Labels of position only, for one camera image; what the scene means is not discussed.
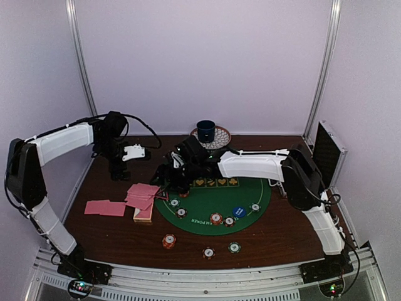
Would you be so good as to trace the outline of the red 5 chip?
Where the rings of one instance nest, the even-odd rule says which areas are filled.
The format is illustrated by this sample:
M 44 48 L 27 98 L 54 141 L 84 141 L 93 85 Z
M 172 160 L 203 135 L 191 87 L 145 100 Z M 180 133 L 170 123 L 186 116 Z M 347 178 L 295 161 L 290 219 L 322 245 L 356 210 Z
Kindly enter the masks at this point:
M 210 221 L 214 225 L 219 225 L 222 223 L 222 215 L 220 213 L 213 213 L 210 216 Z
M 185 192 L 185 193 L 179 193 L 179 196 L 182 198 L 186 198 L 189 195 L 189 192 Z

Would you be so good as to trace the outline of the red backed card deck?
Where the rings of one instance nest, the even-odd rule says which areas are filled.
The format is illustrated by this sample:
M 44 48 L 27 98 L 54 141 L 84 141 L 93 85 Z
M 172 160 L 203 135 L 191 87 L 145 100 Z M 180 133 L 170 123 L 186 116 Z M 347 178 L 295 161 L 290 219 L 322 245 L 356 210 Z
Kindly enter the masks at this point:
M 133 184 L 127 191 L 125 204 L 139 210 L 146 210 L 153 204 L 155 195 L 160 187 L 149 184 Z

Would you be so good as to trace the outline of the dealt red card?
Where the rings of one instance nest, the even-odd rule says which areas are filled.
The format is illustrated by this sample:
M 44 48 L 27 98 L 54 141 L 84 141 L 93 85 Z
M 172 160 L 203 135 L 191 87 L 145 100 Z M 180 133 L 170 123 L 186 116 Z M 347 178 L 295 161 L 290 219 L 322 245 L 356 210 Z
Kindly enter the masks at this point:
M 106 215 L 109 203 L 109 200 L 88 201 L 85 206 L 84 214 Z
M 107 202 L 104 203 L 100 210 L 102 216 L 118 216 L 122 217 L 125 214 L 126 205 L 124 202 Z

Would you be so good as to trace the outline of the red orange chip stack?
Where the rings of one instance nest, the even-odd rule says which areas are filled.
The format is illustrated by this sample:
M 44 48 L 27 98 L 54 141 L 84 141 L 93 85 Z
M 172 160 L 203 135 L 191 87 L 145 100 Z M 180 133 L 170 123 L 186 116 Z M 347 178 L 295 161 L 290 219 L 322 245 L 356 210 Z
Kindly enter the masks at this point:
M 165 249 L 172 249 L 175 246 L 176 237 L 173 234 L 166 234 L 162 240 L 162 246 Z

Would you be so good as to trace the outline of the black triangular all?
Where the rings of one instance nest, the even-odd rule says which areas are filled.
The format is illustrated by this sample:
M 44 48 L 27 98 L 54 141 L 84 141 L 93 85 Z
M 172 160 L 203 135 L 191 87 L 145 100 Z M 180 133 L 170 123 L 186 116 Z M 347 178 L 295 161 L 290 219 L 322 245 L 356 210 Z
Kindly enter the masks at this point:
M 161 199 L 163 201 L 168 201 L 170 198 L 169 198 L 169 194 L 167 191 L 161 191 L 155 195 L 155 199 Z

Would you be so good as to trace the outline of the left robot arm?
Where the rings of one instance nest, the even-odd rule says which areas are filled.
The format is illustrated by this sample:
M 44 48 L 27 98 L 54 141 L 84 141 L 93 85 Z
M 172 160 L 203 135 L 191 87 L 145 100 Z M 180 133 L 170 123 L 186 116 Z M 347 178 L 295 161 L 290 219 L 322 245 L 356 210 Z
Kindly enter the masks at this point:
M 91 147 L 94 157 L 107 160 L 112 180 L 127 180 L 130 176 L 128 162 L 147 159 L 150 155 L 149 147 L 125 140 L 123 133 L 129 127 L 129 119 L 150 128 L 136 116 L 110 111 L 10 142 L 4 173 L 6 196 L 61 257 L 68 257 L 65 267 L 76 278 L 85 278 L 90 273 L 90 264 L 75 254 L 79 244 L 51 205 L 45 170 L 60 157 Z

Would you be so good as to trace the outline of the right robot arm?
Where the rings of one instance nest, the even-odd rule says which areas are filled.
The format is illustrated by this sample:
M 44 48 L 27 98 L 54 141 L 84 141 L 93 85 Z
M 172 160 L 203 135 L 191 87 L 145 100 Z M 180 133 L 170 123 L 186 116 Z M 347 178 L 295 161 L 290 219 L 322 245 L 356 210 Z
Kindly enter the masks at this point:
M 303 212 L 320 239 L 324 275 L 334 277 L 349 261 L 344 231 L 331 211 L 341 197 L 327 194 L 321 172 L 302 145 L 274 151 L 235 150 L 229 146 L 211 151 L 191 135 L 165 159 L 150 182 L 178 193 L 189 192 L 190 184 L 200 178 L 248 177 L 281 183 L 289 204 Z

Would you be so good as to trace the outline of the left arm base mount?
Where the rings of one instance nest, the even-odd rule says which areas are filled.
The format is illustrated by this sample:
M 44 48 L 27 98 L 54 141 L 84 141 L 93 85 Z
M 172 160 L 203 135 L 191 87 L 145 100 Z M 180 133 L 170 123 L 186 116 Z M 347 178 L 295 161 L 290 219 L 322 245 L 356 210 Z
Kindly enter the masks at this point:
M 103 263 L 85 261 L 83 269 L 78 270 L 63 262 L 58 265 L 57 272 L 68 276 L 69 295 L 77 300 L 87 298 L 96 285 L 107 285 L 112 274 L 112 267 Z

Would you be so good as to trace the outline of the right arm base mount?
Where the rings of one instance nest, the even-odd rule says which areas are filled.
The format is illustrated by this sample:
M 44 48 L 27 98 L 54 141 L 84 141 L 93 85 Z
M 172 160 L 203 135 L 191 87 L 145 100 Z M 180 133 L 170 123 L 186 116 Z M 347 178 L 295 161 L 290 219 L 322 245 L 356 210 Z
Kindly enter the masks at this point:
M 328 298 L 340 297 L 345 292 L 344 276 L 353 271 L 353 265 L 328 263 L 324 260 L 304 263 L 300 267 L 304 284 L 318 283 L 321 294 Z

